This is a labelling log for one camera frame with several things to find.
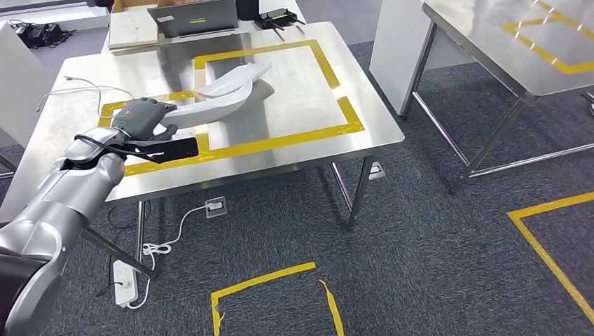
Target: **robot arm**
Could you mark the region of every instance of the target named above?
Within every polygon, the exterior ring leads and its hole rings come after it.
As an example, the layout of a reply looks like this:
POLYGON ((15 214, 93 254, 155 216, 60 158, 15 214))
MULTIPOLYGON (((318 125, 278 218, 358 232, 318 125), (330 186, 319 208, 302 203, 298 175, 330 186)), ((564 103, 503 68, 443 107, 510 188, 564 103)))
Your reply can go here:
POLYGON ((157 163, 198 154, 195 138, 153 135, 173 104, 131 101, 109 128, 75 137, 27 207, 0 228, 0 331, 30 335, 49 315, 62 273, 84 229, 124 176, 128 155, 157 163))

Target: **white power strip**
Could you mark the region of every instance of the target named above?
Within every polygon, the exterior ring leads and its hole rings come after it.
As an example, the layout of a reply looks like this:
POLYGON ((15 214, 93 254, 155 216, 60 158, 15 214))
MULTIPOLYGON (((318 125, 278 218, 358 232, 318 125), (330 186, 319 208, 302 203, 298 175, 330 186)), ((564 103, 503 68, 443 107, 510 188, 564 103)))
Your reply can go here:
POLYGON ((125 308, 127 303, 138 299, 136 270, 119 260, 113 263, 113 282, 116 287, 116 305, 125 308))

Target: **cardboard box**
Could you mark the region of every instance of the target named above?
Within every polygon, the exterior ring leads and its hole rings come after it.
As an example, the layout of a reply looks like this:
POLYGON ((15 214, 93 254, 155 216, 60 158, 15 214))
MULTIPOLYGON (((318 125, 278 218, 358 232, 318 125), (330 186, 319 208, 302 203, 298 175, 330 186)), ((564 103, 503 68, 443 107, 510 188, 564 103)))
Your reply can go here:
POLYGON ((112 13, 121 13, 126 8, 138 6, 157 5, 159 7, 159 0, 115 0, 111 7, 112 13))

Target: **yellow floor marking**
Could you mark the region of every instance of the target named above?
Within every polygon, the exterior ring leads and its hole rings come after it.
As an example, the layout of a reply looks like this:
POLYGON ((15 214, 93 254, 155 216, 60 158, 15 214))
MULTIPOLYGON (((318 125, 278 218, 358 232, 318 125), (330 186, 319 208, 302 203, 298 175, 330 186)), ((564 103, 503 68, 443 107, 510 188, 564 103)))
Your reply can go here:
POLYGON ((324 285, 324 289, 326 290, 326 298, 328 299, 328 306, 330 306, 330 312, 332 313, 332 319, 334 320, 334 328, 336 329, 336 334, 338 336, 345 336, 345 331, 343 329, 343 320, 340 319, 340 313, 338 313, 338 307, 336 306, 336 301, 334 300, 334 295, 330 293, 328 289, 328 285, 321 279, 319 282, 324 285))
POLYGON ((305 264, 281 269, 280 271, 272 272, 272 273, 269 273, 269 274, 266 274, 263 276, 258 276, 256 278, 250 279, 248 281, 243 281, 243 282, 233 285, 231 287, 223 288, 221 290, 211 293, 210 300, 211 300, 211 310, 212 310, 212 329, 214 332, 214 336, 219 336, 220 332, 221 332, 221 319, 222 318, 219 314, 219 308, 217 307, 219 305, 220 298, 230 295, 230 294, 233 294, 233 293, 236 293, 236 292, 239 292, 239 291, 242 291, 245 288, 249 288, 249 287, 252 287, 255 285, 265 283, 267 281, 286 277, 287 275, 291 275, 291 274, 295 274, 295 273, 299 273, 299 272, 303 272, 303 271, 312 270, 315 267, 316 267, 315 262, 307 262, 305 264))
POLYGON ((564 199, 559 199, 556 201, 543 203, 535 206, 529 206, 528 208, 510 211, 507 213, 509 218, 513 221, 516 225, 522 236, 526 239, 528 244, 532 246, 532 248, 536 251, 536 253, 540 256, 542 261, 546 264, 546 266, 551 270, 551 272, 557 277, 557 280, 563 285, 565 290, 569 293, 569 295, 574 299, 583 313, 588 317, 592 325, 594 326, 594 311, 592 307, 587 303, 587 301, 583 298, 574 284, 569 280, 567 275, 559 268, 557 263, 554 259, 546 252, 544 247, 538 242, 536 237, 528 230, 524 222, 522 222, 522 218, 526 218, 529 216, 542 214, 545 212, 549 212, 552 210, 560 209, 563 207, 570 207, 575 204, 580 204, 584 202, 589 202, 594 200, 594 192, 588 192, 586 194, 567 197, 564 199))

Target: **yellow tape square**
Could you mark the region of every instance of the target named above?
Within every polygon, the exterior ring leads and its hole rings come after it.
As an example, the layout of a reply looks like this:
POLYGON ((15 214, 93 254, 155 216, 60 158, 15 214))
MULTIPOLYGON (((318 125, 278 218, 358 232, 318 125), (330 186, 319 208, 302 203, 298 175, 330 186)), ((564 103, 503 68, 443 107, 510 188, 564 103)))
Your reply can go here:
POLYGON ((534 53, 540 56, 543 60, 550 63, 555 69, 557 69, 559 72, 563 74, 574 75, 594 71, 594 62, 566 64, 563 61, 559 60, 557 57, 555 57, 553 54, 551 54, 549 51, 532 42, 532 40, 530 40, 528 37, 522 35, 519 32, 519 29, 521 27, 545 25, 552 22, 563 22, 594 41, 594 33, 588 28, 584 27, 581 24, 577 24, 575 21, 563 15, 560 11, 554 9, 554 7, 542 1, 538 1, 536 2, 536 4, 542 7, 545 11, 548 11, 551 14, 551 16, 533 20, 504 23, 502 24, 503 30, 510 33, 510 35, 512 35, 515 39, 520 41, 524 46, 527 46, 530 50, 532 50, 534 53))
POLYGON ((530 246, 540 256, 546 266, 551 270, 555 277, 557 277, 557 280, 563 285, 565 290, 569 293, 572 299, 574 299, 574 301, 594 326, 594 311, 592 310, 592 307, 590 307, 587 301, 583 298, 582 294, 580 294, 574 284, 572 284, 572 282, 569 280, 567 275, 565 275, 565 273, 559 268, 557 263, 546 252, 544 247, 539 243, 536 237, 530 232, 530 230, 528 230, 528 227, 526 227, 522 221, 522 219, 526 217, 542 214, 563 207, 569 207, 575 204, 590 202, 593 200, 594 192, 588 192, 586 194, 559 199, 557 201, 539 204, 521 210, 510 211, 507 213, 507 216, 509 216, 509 218, 513 221, 528 244, 530 244, 530 246))
MULTIPOLYGON (((316 40, 306 40, 306 41, 298 41, 292 43, 283 43, 279 45, 272 45, 268 47, 262 48, 254 48, 254 49, 247 49, 247 50, 236 50, 231 52, 222 52, 219 54, 212 54, 212 55, 204 55, 198 56, 194 59, 194 69, 201 70, 204 69, 206 63, 209 61, 215 60, 224 60, 227 58, 234 58, 234 57, 242 57, 248 55, 255 55, 260 53, 269 53, 276 50, 286 50, 291 48, 301 48, 301 47, 308 47, 312 54, 314 55, 320 70, 322 71, 326 82, 331 90, 340 87, 340 83, 334 74, 334 70, 332 69, 330 63, 326 59, 326 55, 324 54, 322 48, 320 47, 319 43, 316 40)), ((157 100, 161 101, 173 101, 173 100, 180 100, 180 99, 188 99, 188 98, 195 98, 198 99, 198 96, 195 92, 192 91, 183 91, 183 92, 173 92, 170 94, 164 94, 157 97, 152 97, 157 100)), ((118 109, 123 108, 128 101, 120 101, 116 103, 105 104, 102 107, 102 116, 105 118, 99 119, 99 127, 108 127, 111 124, 111 119, 109 117, 113 116, 114 112, 118 109)), ((342 125, 336 125, 331 127, 325 127, 320 129, 314 129, 308 132, 301 132, 297 134, 290 134, 286 136, 279 136, 275 138, 263 139, 248 143, 240 143, 234 146, 229 146, 225 148, 217 148, 211 149, 209 147, 209 136, 208 133, 206 134, 197 134, 196 139, 198 141, 198 150, 199 155, 196 157, 190 157, 187 159, 176 160, 171 162, 166 162, 163 164, 156 164, 152 162, 142 162, 137 164, 127 165, 125 167, 125 176, 131 176, 136 174, 143 174, 147 172, 154 172, 163 169, 169 169, 173 167, 180 167, 184 165, 195 165, 200 164, 203 162, 209 162, 212 160, 219 160, 223 158, 231 158, 240 155, 248 155, 253 154, 261 151, 268 151, 271 149, 283 147, 283 146, 290 146, 294 144, 301 144, 309 141, 316 141, 321 139, 326 139, 330 137, 337 137, 343 134, 350 134, 355 132, 360 132, 365 130, 363 124, 361 123, 357 113, 355 112, 353 106, 351 105, 348 97, 340 97, 336 100, 336 103, 340 107, 342 111, 346 123, 342 125)))
MULTIPOLYGON (((219 311, 219 300, 227 295, 231 295, 233 293, 237 293, 239 291, 243 291, 246 288, 250 288, 256 285, 264 284, 265 282, 272 281, 278 278, 286 277, 295 273, 304 272, 308 270, 313 270, 316 268, 315 262, 307 262, 305 264, 297 265, 288 267, 285 269, 281 269, 280 271, 268 273, 266 275, 258 276, 256 278, 243 281, 241 283, 235 284, 233 286, 223 288, 221 290, 217 290, 210 294, 211 300, 211 311, 212 311, 212 330, 214 336, 219 336, 221 334, 221 321, 225 317, 225 313, 223 315, 220 314, 219 311)), ((324 290, 326 291, 326 299, 328 301, 328 306, 330 312, 332 313, 332 319, 334 321, 334 328, 336 330, 337 336, 344 336, 345 331, 343 328, 343 322, 340 318, 340 314, 338 313, 338 308, 336 306, 336 301, 334 300, 334 295, 328 289, 328 285, 326 282, 319 280, 322 285, 324 286, 324 290)))

